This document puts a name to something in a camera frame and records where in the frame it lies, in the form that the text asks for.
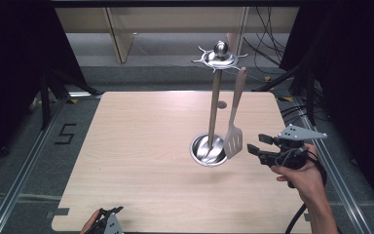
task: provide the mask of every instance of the black backdrop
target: black backdrop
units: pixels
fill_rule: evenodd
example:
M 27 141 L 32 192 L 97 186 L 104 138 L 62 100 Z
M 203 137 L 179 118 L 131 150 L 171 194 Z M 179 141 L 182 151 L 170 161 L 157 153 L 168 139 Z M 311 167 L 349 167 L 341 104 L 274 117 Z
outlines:
M 316 73 L 330 117 L 374 189 L 374 1 L 340 1 L 318 12 L 301 9 L 281 67 L 304 64 L 294 93 L 307 87 L 309 71 Z M 318 28 L 318 38 L 307 36 Z
M 26 2 L 0 1 L 0 149 L 27 113 L 45 69 L 85 84 L 55 10 Z

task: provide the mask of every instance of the wooden board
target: wooden board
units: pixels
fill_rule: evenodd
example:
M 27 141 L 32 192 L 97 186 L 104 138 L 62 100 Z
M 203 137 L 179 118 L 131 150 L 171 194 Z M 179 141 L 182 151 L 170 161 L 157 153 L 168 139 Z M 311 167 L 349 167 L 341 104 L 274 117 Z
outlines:
M 215 132 L 227 133 L 233 92 L 221 92 Z M 56 231 L 81 230 L 99 208 L 123 206 L 125 232 L 283 233 L 302 201 L 276 181 L 246 144 L 279 151 L 258 141 L 276 136 L 284 123 L 274 96 L 244 92 L 235 125 L 243 151 L 215 168 L 200 166 L 191 141 L 207 133 L 211 92 L 106 93 L 65 188 Z M 294 233 L 308 233 L 303 216 Z

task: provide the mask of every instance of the hand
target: hand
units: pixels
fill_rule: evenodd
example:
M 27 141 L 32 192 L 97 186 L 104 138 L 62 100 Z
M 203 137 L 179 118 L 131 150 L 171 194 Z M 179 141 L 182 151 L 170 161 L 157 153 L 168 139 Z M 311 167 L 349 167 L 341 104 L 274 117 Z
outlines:
M 91 226 L 93 226 L 93 224 L 95 223 L 96 218 L 98 217 L 98 215 L 99 215 L 99 210 L 96 210 L 93 213 L 93 215 L 90 217 L 90 219 L 88 219 L 88 221 L 84 224 L 83 229 L 81 230 L 80 234 L 84 234 L 88 230 L 90 230 Z
M 308 143 L 305 143 L 305 146 L 308 148 L 308 156 L 317 160 L 315 155 L 318 154 L 315 147 Z M 280 175 L 277 177 L 278 181 L 291 181 L 305 203 L 312 202 L 318 196 L 325 196 L 321 174 L 310 160 L 307 160 L 306 165 L 299 170 L 291 170 L 281 166 L 272 166 L 271 170 Z
M 305 146 L 308 148 L 308 156 L 317 160 L 315 147 L 311 144 Z M 291 170 L 283 166 L 272 166 L 271 170 L 280 175 L 278 181 L 291 181 L 299 191 L 299 196 L 311 215 L 312 233 L 338 233 L 321 174 L 313 162 L 307 160 L 306 165 L 299 170 Z

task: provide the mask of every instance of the metal bowl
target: metal bowl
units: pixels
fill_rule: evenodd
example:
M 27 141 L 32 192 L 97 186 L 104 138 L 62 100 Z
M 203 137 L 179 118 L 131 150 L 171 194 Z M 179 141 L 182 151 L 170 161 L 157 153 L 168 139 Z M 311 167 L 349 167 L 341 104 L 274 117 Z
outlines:
M 190 154 L 194 161 L 205 167 L 217 167 L 227 160 L 223 149 L 223 138 L 218 135 L 214 135 L 211 149 L 208 148 L 208 134 L 195 137 L 190 144 Z

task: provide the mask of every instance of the spatula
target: spatula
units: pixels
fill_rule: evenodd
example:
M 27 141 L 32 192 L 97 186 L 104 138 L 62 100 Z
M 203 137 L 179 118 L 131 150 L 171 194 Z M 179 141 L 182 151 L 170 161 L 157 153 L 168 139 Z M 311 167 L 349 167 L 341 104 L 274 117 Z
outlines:
M 236 78 L 235 92 L 233 93 L 232 112 L 230 113 L 229 129 L 224 137 L 223 148 L 227 159 L 231 159 L 243 149 L 243 132 L 234 125 L 236 112 L 242 97 L 247 71 L 245 67 L 239 71 Z

